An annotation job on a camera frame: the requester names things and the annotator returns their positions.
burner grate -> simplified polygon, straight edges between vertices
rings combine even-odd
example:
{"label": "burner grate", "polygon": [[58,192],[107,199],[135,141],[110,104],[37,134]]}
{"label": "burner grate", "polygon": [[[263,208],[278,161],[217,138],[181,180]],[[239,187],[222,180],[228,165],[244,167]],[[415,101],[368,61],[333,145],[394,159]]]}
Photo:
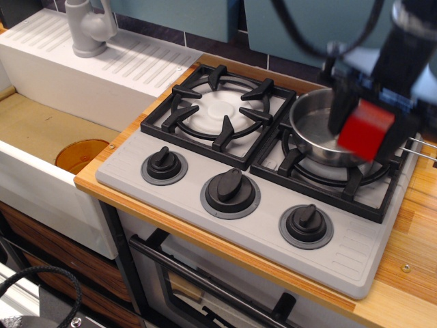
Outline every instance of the burner grate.
{"label": "burner grate", "polygon": [[[382,223],[408,156],[407,152],[402,152],[401,156],[396,156],[389,165],[382,166],[368,176],[364,176],[360,169],[352,168],[348,169],[346,180],[331,180],[314,174],[300,165],[305,155],[299,152],[297,148],[290,149],[288,146],[291,133],[292,128],[288,124],[288,115],[285,115],[256,156],[250,172],[260,178],[346,210],[349,213],[376,223]],[[281,143],[285,158],[280,162],[278,169],[273,169],[265,163],[277,143]],[[406,147],[409,148],[410,146],[411,143],[407,143]],[[389,179],[389,185],[379,207],[372,207],[355,199],[355,195],[361,187],[377,183],[379,179],[383,178]],[[339,192],[333,192],[332,189],[325,188],[325,186],[335,187]]]}
{"label": "burner grate", "polygon": [[[209,92],[217,92],[226,85],[240,88],[242,102],[256,100],[262,104],[261,109],[238,109],[240,114],[252,122],[250,126],[236,131],[228,115],[223,115],[221,132],[218,134],[205,133],[189,126],[186,121],[199,111],[199,106],[191,105],[188,100],[204,96],[196,88],[208,86]],[[272,110],[272,98],[281,99],[279,108]],[[216,161],[247,169],[272,127],[290,110],[295,100],[294,91],[275,86],[271,79],[256,81],[230,73],[226,66],[213,68],[200,65],[181,85],[175,86],[172,94],[142,121],[141,131]],[[244,143],[247,149],[242,154],[231,151],[233,144]]]}

black knob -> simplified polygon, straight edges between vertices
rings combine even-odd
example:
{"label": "black knob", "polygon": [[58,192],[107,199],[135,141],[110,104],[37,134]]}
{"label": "black knob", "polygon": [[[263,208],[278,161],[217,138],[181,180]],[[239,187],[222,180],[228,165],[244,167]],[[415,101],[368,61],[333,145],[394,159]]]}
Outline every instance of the black knob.
{"label": "black knob", "polygon": [[214,209],[224,213],[237,213],[253,203],[255,188],[240,169],[233,168],[213,177],[206,188],[205,197]]}
{"label": "black knob", "polygon": [[314,204],[293,210],[285,227],[295,239],[306,243],[318,241],[326,233],[325,218]]}
{"label": "black knob", "polygon": [[170,152],[168,147],[163,147],[149,158],[147,172],[155,179],[167,180],[176,176],[181,167],[178,156]]}

pot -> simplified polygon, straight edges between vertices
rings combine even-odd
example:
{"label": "pot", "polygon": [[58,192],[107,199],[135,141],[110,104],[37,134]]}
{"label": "pot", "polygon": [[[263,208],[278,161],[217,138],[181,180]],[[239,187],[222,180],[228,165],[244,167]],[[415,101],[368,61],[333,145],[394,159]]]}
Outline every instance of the pot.
{"label": "pot", "polygon": [[328,129],[332,89],[311,91],[298,98],[290,109],[293,140],[301,153],[315,162],[333,167],[356,167],[366,163],[337,144]]}

black cable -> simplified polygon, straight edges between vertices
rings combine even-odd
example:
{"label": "black cable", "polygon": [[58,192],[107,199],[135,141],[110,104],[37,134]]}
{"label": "black cable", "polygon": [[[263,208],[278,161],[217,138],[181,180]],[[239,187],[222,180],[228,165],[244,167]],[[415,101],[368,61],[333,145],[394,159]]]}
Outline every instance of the black cable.
{"label": "black cable", "polygon": [[284,0],[271,0],[271,1],[279,18],[281,19],[282,23],[287,29],[288,34],[293,38],[293,40],[298,44],[298,46],[302,50],[316,57],[335,58],[335,59],[344,56],[346,53],[350,52],[352,49],[359,46],[369,36],[369,34],[373,31],[374,27],[376,26],[376,23],[378,22],[378,19],[382,11],[382,7],[384,5],[384,0],[374,1],[366,25],[364,26],[364,29],[362,30],[358,38],[355,39],[355,41],[347,44],[344,49],[341,49],[339,44],[337,44],[337,46],[334,46],[333,49],[330,49],[329,51],[322,51],[316,48],[315,46],[313,46],[312,44],[310,44],[300,33],[299,29],[297,28],[296,24],[293,21],[292,16],[288,12],[288,9],[284,4]]}
{"label": "black cable", "polygon": [[34,273],[41,273],[41,272],[51,272],[51,273],[58,273],[60,275],[64,275],[68,279],[70,279],[73,282],[74,289],[76,290],[76,301],[74,302],[73,308],[71,309],[70,313],[67,315],[67,317],[62,321],[62,323],[59,324],[58,328],[67,328],[70,326],[71,321],[73,320],[74,316],[78,312],[81,302],[82,302],[82,291],[81,291],[81,285],[79,284],[79,281],[73,274],[67,270],[55,267],[55,266],[33,266],[27,269],[24,269],[15,275],[7,278],[1,285],[0,285],[0,297],[2,297],[8,288],[15,284],[18,280],[21,278],[26,277],[27,275],[31,275]]}

gray faucet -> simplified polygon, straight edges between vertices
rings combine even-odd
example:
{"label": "gray faucet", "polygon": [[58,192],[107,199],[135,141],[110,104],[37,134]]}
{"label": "gray faucet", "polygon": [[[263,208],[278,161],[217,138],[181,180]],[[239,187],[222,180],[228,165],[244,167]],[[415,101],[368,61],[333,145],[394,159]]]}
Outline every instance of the gray faucet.
{"label": "gray faucet", "polygon": [[66,13],[73,37],[73,51],[79,57],[94,57],[107,48],[106,41],[117,34],[110,0],[101,0],[104,14],[95,14],[89,0],[67,0]]}

